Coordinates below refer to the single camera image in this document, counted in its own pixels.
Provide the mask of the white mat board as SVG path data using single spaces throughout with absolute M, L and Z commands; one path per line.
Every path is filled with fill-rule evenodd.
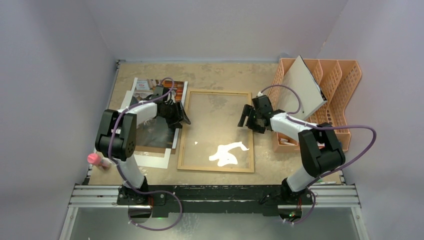
M 171 148 L 166 148 L 165 153 L 162 157 L 134 154 L 134 159 L 139 167 L 167 169 L 169 165 L 169 159 L 171 155 Z

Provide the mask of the light wooden picture frame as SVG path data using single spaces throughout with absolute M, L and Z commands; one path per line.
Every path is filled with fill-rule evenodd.
M 181 131 L 177 169 L 254 173 L 253 132 L 238 126 L 251 103 L 250 92 L 189 89 L 184 107 L 191 123 Z

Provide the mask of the cat and books photo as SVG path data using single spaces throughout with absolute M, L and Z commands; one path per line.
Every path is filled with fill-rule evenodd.
M 172 98 L 177 102 L 184 102 L 187 90 L 186 82 L 172 82 L 169 79 L 161 81 L 160 79 L 142 79 L 136 77 L 133 80 L 131 89 L 125 93 L 120 108 L 123 109 L 132 106 L 153 94 L 154 88 L 159 84 L 162 84 L 165 88 L 173 88 L 171 92 Z M 135 146 L 166 148 L 174 151 L 177 139 L 178 131 L 168 128 L 166 120 L 162 117 L 157 117 L 147 120 L 138 126 Z

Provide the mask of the brown cardboard backing board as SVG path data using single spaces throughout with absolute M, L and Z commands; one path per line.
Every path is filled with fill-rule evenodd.
M 162 147 L 139 146 L 139 145 L 136 145 L 134 149 L 135 154 L 138 154 L 138 152 L 164 154 L 165 151 L 166 151 L 166 148 L 162 148 Z

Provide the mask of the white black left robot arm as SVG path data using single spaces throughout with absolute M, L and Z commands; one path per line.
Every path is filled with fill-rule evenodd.
M 119 110 L 106 109 L 101 116 L 95 149 L 116 165 L 122 178 L 122 190 L 138 205 L 146 203 L 152 195 L 135 160 L 138 126 L 157 117 L 165 119 L 169 129 L 191 124 L 172 91 L 172 88 L 158 85 L 153 94 L 138 103 Z

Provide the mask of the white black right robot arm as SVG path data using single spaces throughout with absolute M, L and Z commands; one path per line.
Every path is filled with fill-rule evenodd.
M 274 110 L 266 95 L 253 98 L 251 105 L 244 105 L 238 127 L 247 127 L 260 134 L 266 130 L 281 133 L 298 143 L 301 167 L 280 186 L 280 196 L 288 204 L 298 200 L 322 174 L 346 162 L 342 146 L 329 123 L 314 124 L 292 118 L 283 110 Z

